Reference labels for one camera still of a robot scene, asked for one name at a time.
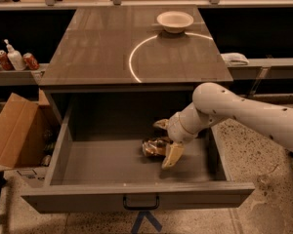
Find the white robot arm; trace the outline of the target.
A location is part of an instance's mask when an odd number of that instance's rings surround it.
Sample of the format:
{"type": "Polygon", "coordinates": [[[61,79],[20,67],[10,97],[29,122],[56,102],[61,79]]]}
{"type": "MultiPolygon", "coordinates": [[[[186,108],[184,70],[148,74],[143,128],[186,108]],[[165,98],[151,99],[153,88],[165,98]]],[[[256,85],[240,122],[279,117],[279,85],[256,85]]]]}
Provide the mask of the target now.
{"type": "Polygon", "coordinates": [[[228,118],[293,152],[293,108],[243,98],[216,83],[203,83],[193,91],[191,104],[154,123],[172,140],[162,168],[175,166],[187,143],[228,118]]]}

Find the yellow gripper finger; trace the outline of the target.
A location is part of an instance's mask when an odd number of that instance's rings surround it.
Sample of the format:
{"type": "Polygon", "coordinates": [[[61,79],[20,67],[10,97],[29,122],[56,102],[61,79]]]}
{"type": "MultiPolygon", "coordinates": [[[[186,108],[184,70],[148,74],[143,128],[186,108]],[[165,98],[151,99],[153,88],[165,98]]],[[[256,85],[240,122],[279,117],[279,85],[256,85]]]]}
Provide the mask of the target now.
{"type": "Polygon", "coordinates": [[[162,162],[161,168],[163,170],[174,167],[182,157],[185,147],[181,143],[173,142],[166,148],[165,158],[162,162]]]}
{"type": "Polygon", "coordinates": [[[153,126],[157,129],[166,130],[168,127],[168,123],[169,123],[168,119],[161,119],[161,120],[155,121],[153,123],[153,126]]]}

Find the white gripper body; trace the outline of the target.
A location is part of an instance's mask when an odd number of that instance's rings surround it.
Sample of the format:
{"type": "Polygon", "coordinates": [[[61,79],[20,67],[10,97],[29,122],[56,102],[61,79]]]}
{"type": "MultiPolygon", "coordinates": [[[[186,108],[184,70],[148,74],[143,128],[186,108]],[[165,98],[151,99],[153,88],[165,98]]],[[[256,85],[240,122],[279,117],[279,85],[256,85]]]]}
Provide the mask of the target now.
{"type": "Polygon", "coordinates": [[[198,118],[192,113],[175,113],[168,121],[167,134],[177,143],[192,141],[198,134],[198,118]]]}

